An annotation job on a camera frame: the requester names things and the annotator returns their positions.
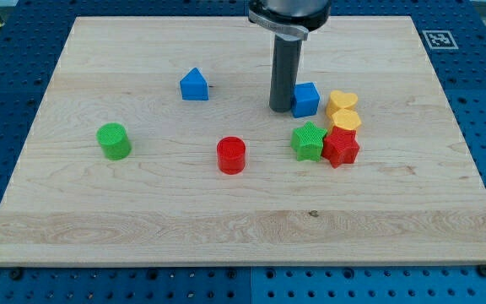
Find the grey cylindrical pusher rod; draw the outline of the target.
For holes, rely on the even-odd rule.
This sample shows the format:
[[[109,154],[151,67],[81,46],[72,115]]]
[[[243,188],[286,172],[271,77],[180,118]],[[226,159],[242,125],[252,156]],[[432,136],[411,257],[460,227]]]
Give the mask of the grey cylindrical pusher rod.
[[[275,35],[269,95],[269,107],[275,112],[286,112],[292,108],[301,46],[302,40]]]

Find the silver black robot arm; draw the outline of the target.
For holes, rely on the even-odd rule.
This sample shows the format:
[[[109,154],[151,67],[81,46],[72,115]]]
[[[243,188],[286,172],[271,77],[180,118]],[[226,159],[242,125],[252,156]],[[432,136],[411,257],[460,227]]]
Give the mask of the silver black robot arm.
[[[312,31],[327,22],[331,6],[331,0],[253,0],[249,3],[249,21],[274,34],[271,110],[286,112],[292,108],[302,44]]]

